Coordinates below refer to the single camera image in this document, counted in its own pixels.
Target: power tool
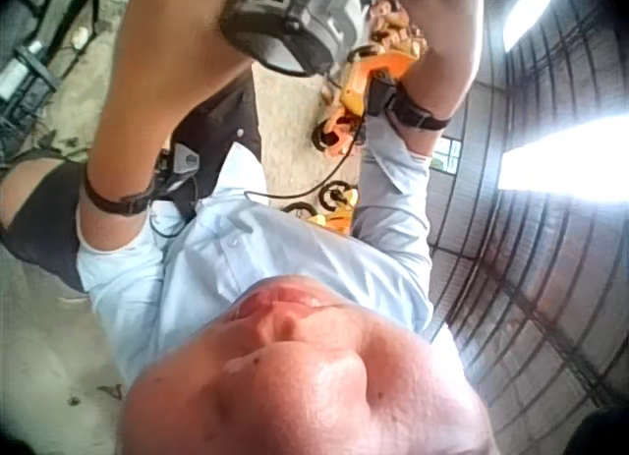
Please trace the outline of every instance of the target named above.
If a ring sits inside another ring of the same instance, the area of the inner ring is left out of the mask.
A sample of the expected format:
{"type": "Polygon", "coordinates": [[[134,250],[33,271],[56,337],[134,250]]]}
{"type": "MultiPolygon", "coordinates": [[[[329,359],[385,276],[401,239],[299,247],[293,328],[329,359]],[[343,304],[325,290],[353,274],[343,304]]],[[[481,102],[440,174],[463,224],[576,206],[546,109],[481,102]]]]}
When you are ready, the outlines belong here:
{"type": "Polygon", "coordinates": [[[375,0],[227,0],[223,35],[275,72],[329,74],[362,41],[375,0]]]}

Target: bright light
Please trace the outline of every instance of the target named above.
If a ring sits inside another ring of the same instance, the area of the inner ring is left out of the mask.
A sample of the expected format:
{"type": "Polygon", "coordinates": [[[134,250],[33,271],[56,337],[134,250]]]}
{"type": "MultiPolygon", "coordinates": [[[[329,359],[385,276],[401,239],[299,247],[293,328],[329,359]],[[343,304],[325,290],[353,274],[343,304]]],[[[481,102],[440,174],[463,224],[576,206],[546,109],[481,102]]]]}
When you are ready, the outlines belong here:
{"type": "Polygon", "coordinates": [[[549,3],[550,0],[518,0],[502,31],[505,51],[511,50],[520,37],[533,27],[549,3]]]}
{"type": "Polygon", "coordinates": [[[629,115],[603,118],[502,156],[498,187],[629,201],[629,115]]]}

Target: corrugated metal wall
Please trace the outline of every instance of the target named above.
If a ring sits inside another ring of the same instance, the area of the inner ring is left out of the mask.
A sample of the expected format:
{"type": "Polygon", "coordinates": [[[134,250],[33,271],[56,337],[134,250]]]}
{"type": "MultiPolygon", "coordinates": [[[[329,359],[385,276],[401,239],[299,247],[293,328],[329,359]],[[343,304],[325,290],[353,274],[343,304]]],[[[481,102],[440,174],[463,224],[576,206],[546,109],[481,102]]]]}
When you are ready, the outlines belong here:
{"type": "MultiPolygon", "coordinates": [[[[484,61],[459,114],[461,168],[432,174],[426,336],[450,325],[504,454],[557,454],[592,410],[629,401],[628,206],[498,192],[499,160],[628,112],[629,44],[601,0],[552,0],[505,56],[515,1],[487,0],[484,61]]],[[[593,162],[613,154],[593,140],[593,162]]]]}

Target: rolled-up sleeve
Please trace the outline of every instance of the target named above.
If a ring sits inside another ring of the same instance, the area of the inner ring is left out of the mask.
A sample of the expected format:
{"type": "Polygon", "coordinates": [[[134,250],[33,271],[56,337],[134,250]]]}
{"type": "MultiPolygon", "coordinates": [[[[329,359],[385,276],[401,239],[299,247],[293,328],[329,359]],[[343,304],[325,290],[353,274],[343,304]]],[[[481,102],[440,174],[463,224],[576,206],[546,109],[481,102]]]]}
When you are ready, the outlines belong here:
{"type": "Polygon", "coordinates": [[[352,236],[399,263],[428,295],[426,196],[430,158],[411,153],[384,117],[367,118],[352,236]]]}
{"type": "Polygon", "coordinates": [[[114,362],[131,384],[156,355],[163,252],[155,244],[148,221],[130,244],[113,252],[93,249],[78,230],[79,275],[105,330],[114,362]]]}

